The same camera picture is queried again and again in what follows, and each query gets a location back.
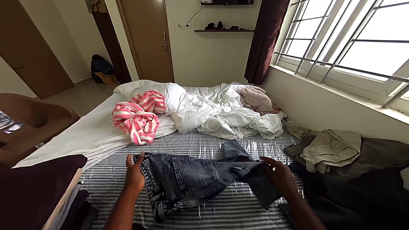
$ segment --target electrical socket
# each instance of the electrical socket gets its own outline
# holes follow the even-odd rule
[[[179,29],[188,29],[191,27],[191,22],[189,23],[189,26],[186,26],[186,24],[190,21],[190,16],[188,17],[178,17],[178,28]]]

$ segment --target striped bedsheet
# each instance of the striped bedsheet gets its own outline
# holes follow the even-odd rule
[[[150,145],[130,145],[104,159],[83,173],[81,181],[90,196],[88,201],[98,210],[97,219],[90,229],[102,229],[116,199],[125,183],[125,160],[128,153],[149,151],[153,153],[171,153],[189,155],[197,158],[221,159],[222,145],[225,139],[209,136],[194,130],[186,134],[175,132],[158,138]],[[283,152],[283,148],[298,143],[284,126],[284,134],[275,140],[265,140],[259,134],[240,141],[241,145],[254,158],[269,156],[283,163],[292,161]],[[302,184],[296,177],[298,187]],[[146,229],[290,229],[287,221],[279,211],[278,200],[267,211],[259,205],[249,186],[243,183],[229,185],[218,196],[185,212],[175,213],[163,224],[152,218],[146,190],[140,194],[135,206],[134,222],[142,224]]]

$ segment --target window sill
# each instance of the window sill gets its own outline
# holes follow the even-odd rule
[[[289,74],[289,75],[291,75],[291,76],[293,76],[293,77],[296,77],[296,78],[298,78],[298,79],[300,79],[300,80],[303,80],[303,81],[306,81],[306,82],[308,82],[308,83],[311,83],[311,84],[313,84],[313,85],[315,85],[315,86],[317,86],[317,87],[320,87],[320,88],[322,88],[322,89],[325,89],[325,90],[327,90],[327,91],[329,91],[329,92],[335,93],[335,94],[337,94],[337,95],[339,95],[339,96],[341,96],[341,97],[344,97],[344,98],[346,98],[346,99],[348,99],[348,100],[350,100],[350,101],[353,101],[353,102],[358,103],[358,104],[360,104],[360,105],[362,105],[362,106],[365,106],[365,107],[367,107],[367,108],[370,108],[370,109],[372,109],[372,110],[375,110],[375,111],[377,111],[377,112],[379,112],[379,113],[382,113],[382,114],[384,114],[384,115],[386,115],[386,116],[389,116],[389,117],[391,117],[391,118],[394,118],[394,119],[396,119],[396,120],[398,120],[398,121],[401,121],[401,122],[403,122],[403,123],[409,124],[409,115],[406,115],[406,114],[404,114],[404,113],[398,112],[398,111],[396,111],[396,110],[394,110],[394,109],[381,108],[381,105],[380,105],[380,104],[371,102],[369,99],[366,99],[366,98],[363,98],[363,97],[359,97],[359,96],[357,96],[357,95],[353,95],[353,94],[351,94],[351,93],[342,91],[342,90],[337,89],[337,88],[334,88],[334,87],[332,87],[332,86],[328,86],[328,85],[325,85],[325,84],[320,84],[320,83],[318,83],[318,82],[316,82],[316,81],[313,81],[313,80],[311,80],[311,79],[309,79],[309,78],[305,78],[305,77],[300,76],[300,75],[298,75],[298,74],[294,74],[293,71],[287,70],[287,69],[285,69],[285,68],[283,68],[283,67],[276,66],[276,65],[271,65],[271,64],[270,64],[270,67],[272,67],[272,68],[274,68],[274,69],[277,69],[277,70],[279,70],[279,71],[282,71],[282,72],[284,72],[284,73],[287,73],[287,74]]]

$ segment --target door handle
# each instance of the door handle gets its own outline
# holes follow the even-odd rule
[[[168,45],[163,45],[162,47],[165,47],[165,52],[168,52]]]

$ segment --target blue jeans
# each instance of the blue jeans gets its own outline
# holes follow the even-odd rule
[[[237,141],[223,145],[225,158],[215,161],[172,154],[145,153],[140,165],[153,217],[158,223],[172,212],[197,207],[235,181],[248,183],[262,207],[281,197]]]

